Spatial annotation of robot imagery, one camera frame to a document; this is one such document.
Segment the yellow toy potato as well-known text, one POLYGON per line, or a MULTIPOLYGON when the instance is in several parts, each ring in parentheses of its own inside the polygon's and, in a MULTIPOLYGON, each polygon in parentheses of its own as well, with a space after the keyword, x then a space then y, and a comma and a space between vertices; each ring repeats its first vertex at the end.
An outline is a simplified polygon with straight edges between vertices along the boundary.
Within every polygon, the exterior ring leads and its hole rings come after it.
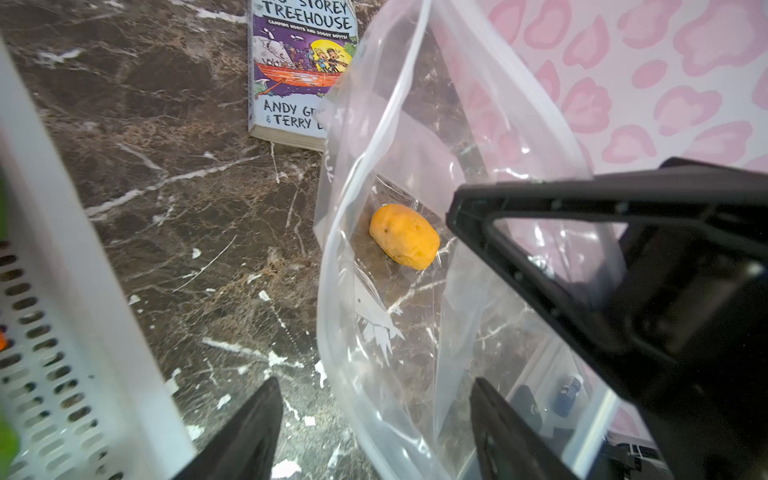
POLYGON ((440 236, 418 212, 400 204, 388 204, 372 216, 369 234, 399 265, 422 271, 440 248, 440 236))

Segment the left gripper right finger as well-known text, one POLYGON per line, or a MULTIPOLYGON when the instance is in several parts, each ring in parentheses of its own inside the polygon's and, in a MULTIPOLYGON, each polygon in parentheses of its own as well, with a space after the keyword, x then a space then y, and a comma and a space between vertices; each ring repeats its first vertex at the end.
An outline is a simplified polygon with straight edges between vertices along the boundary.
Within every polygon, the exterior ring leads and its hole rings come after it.
POLYGON ((477 378, 474 381, 470 407, 482 478, 535 480, 575 477, 486 379, 477 378))

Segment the clear zip top bag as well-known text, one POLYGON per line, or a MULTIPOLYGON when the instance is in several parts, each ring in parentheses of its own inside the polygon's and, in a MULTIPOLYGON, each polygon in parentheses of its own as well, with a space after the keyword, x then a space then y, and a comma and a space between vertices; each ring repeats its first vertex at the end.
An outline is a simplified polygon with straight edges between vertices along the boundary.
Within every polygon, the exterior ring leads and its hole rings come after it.
POLYGON ((464 184, 586 179, 644 114, 633 82, 650 1, 382 1, 324 102, 315 232, 324 250, 318 343, 333 392, 384 479, 475 479, 469 391, 528 394, 539 432, 584 475, 603 439, 649 442, 635 408, 445 224, 464 184), (399 265, 369 234, 400 204, 440 236, 399 265), (552 411, 583 377, 567 418, 552 411))

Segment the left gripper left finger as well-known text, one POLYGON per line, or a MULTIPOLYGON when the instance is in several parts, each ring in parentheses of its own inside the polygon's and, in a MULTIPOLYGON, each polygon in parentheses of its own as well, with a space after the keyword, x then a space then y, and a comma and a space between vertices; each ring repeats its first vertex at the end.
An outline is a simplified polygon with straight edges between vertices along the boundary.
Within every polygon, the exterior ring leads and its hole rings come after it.
POLYGON ((267 379, 175 480, 269 479, 283 416, 278 379, 267 379))

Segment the white perforated plastic basket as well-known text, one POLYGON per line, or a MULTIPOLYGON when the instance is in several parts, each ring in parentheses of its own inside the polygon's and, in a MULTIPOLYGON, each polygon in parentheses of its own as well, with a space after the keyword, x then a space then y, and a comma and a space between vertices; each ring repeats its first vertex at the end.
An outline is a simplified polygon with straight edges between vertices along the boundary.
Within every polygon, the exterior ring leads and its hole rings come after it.
POLYGON ((8 477, 175 477, 195 447, 8 51, 1 187, 8 477))

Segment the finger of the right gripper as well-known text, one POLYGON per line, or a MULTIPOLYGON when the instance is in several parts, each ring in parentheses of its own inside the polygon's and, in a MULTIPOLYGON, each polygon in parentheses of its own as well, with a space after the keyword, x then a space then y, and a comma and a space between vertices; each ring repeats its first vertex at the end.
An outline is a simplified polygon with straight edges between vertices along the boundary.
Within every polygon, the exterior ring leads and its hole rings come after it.
POLYGON ((449 229, 622 399, 672 474, 767 475, 767 177, 673 157, 592 180, 464 185, 449 229), (505 219, 621 224, 626 271, 596 305, 549 278, 505 219))

